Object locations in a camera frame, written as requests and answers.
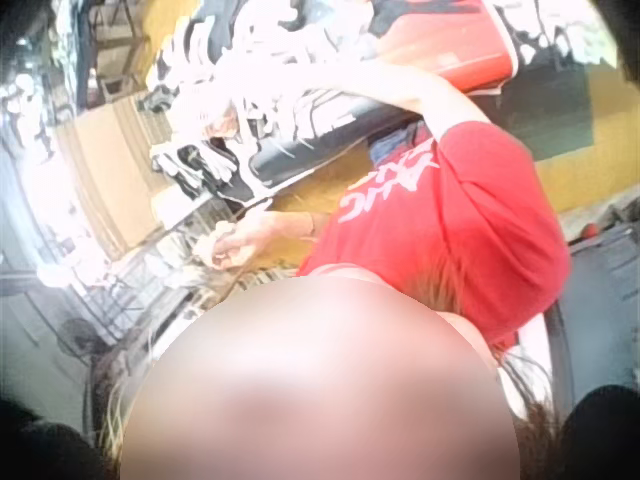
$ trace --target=person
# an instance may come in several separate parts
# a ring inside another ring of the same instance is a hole
[[[420,113],[430,136],[331,215],[250,211],[216,229],[205,260],[220,269],[277,236],[315,246],[300,278],[226,299],[172,344],[129,414],[121,478],[549,478],[553,415],[526,385],[512,415],[497,375],[496,346],[569,272],[527,149],[413,68],[264,77]]]
[[[394,151],[332,215],[256,210],[235,226],[221,222],[224,236],[213,233],[205,260],[239,267],[277,237],[310,239],[299,275],[375,279],[414,297],[446,285],[489,345],[510,342],[551,305],[569,273],[568,247],[524,145],[446,80],[417,69],[371,62],[287,75],[420,113],[430,136]]]

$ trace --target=fabric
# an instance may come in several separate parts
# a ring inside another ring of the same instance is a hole
[[[558,480],[632,478],[640,451],[640,396],[606,385],[589,393],[562,425]]]
[[[440,144],[420,140],[349,188],[298,275],[351,263],[408,293],[444,264],[463,315],[497,344],[560,293],[561,229],[531,155],[506,132],[468,122]]]
[[[431,136],[427,132],[427,126],[423,120],[414,122],[404,128],[399,128],[386,135],[369,146],[369,157],[374,167],[379,167],[390,158],[395,158],[416,146],[417,138]]]

